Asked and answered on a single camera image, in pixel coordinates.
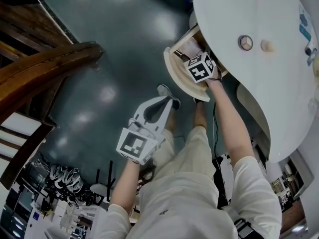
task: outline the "person's left arm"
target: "person's left arm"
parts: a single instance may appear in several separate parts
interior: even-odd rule
[[[128,160],[112,192],[108,212],[99,217],[94,239],[125,239],[131,224],[129,214],[133,208],[138,185],[140,165]]]

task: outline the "beige shorts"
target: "beige shorts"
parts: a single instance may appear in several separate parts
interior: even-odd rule
[[[164,129],[162,134],[166,141],[153,156],[154,164],[157,166],[154,180],[177,172],[201,173],[213,179],[216,169],[212,164],[211,149],[204,127],[197,126],[192,129],[185,147],[177,155],[174,151],[172,133]]]

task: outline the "gray sneaker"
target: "gray sneaker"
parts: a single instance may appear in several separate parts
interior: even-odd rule
[[[159,84],[158,85],[158,93],[159,93],[159,96],[160,97],[163,97],[163,96],[169,96],[173,99],[173,108],[178,111],[179,108],[180,108],[180,105],[181,105],[181,101],[173,96],[172,92],[170,91],[169,87],[166,86],[165,84]]]

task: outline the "person's right arm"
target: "person's right arm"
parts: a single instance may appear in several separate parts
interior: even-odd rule
[[[233,165],[234,188],[231,206],[240,217],[248,220],[263,238],[278,238],[282,219],[281,207],[278,197],[254,157],[246,126],[222,84],[211,80],[207,83],[215,97],[226,149]]]

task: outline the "desk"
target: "desk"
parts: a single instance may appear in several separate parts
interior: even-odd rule
[[[299,0],[193,0],[200,30],[218,60],[250,92],[270,132],[271,162],[289,156],[303,141],[314,114],[308,103],[317,85],[299,32]],[[240,35],[254,42],[238,46]],[[317,44],[315,33],[312,36]],[[261,40],[275,52],[264,52]]]

